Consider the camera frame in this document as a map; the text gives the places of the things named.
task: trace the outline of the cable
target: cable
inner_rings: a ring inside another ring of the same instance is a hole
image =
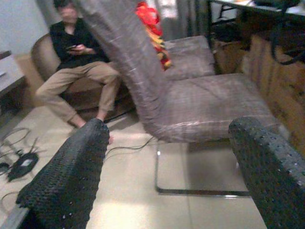
[[[6,153],[4,155],[1,155],[0,158],[3,158],[3,157],[5,157],[6,155],[9,155],[9,154],[14,154],[14,152],[10,152],[10,153]]]
[[[10,213],[10,211],[8,211],[7,209],[5,209],[5,207],[4,207],[4,204],[3,204],[4,198],[7,197],[7,196],[9,196],[9,195],[18,194],[18,193],[19,193],[19,192],[10,192],[10,193],[4,195],[4,196],[1,198],[1,200],[0,200],[0,208],[3,210],[3,212],[4,212],[6,215],[8,215],[8,214]]]
[[[23,139],[25,139],[25,138],[29,135],[29,133],[31,132],[31,130],[30,130],[29,128],[22,127],[22,128],[13,129],[11,132],[9,132],[8,134],[6,134],[6,135],[1,139],[1,145],[0,145],[0,147],[2,147],[2,146],[4,145],[4,140],[7,139],[9,136],[11,136],[11,135],[13,135],[13,134],[15,134],[15,133],[17,133],[17,132],[19,132],[19,131],[23,131],[23,130],[27,131],[27,133],[26,133],[21,139],[19,139],[18,141],[13,142],[13,143],[10,143],[10,144],[14,145],[14,144],[16,144],[16,143],[18,143],[18,142],[21,142],[21,141],[22,141]]]
[[[121,154],[115,154],[115,155],[111,155],[109,157],[108,154],[113,151],[113,150],[116,150],[116,149],[131,149],[131,150],[138,150],[138,149],[142,149],[144,148],[145,146],[147,146],[147,144],[153,139],[154,137],[151,137],[143,146],[140,146],[140,147],[124,147],[124,146],[119,146],[119,147],[115,147],[115,148],[112,148],[110,149],[106,154],[105,154],[105,159],[104,159],[104,163],[106,160],[108,160],[109,158],[113,157],[113,156],[117,156],[117,155],[127,155],[127,154],[134,154],[134,153],[121,153]]]

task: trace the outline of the chair seat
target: chair seat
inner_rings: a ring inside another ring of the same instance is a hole
[[[228,138],[229,124],[243,116],[255,117],[271,129],[278,124],[255,84],[245,75],[175,81],[161,110],[156,136],[169,142]]]

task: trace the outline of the tile floor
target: tile floor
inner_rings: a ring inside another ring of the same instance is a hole
[[[72,128],[47,108],[32,110],[17,126],[31,129],[27,144],[38,137],[44,150],[28,175],[7,183],[0,176],[0,225],[13,208],[18,191],[51,159]],[[136,113],[108,123],[114,143],[108,146],[142,146],[145,133]],[[11,141],[22,136],[12,135]],[[20,142],[16,147],[25,147]],[[225,199],[159,195],[154,190],[157,141],[141,150],[113,150],[102,168],[101,182],[87,229],[265,229],[251,198]],[[214,188],[246,190],[227,141],[206,144],[160,145],[158,185],[163,188]],[[1,158],[14,161],[14,155]]]

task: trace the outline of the hand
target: hand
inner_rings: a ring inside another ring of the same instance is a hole
[[[69,54],[71,55],[87,55],[87,54],[96,54],[94,49],[87,48],[83,44],[77,45],[75,48],[71,49],[68,51]]]

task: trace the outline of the metal chair leg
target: metal chair leg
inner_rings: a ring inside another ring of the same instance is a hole
[[[156,164],[155,164],[155,190],[162,195],[196,195],[196,196],[211,196],[211,197],[223,197],[223,198],[250,198],[248,191],[220,191],[220,190],[194,190],[194,189],[171,189],[162,188],[158,186],[158,171],[159,171],[159,159],[161,151],[157,145]]]

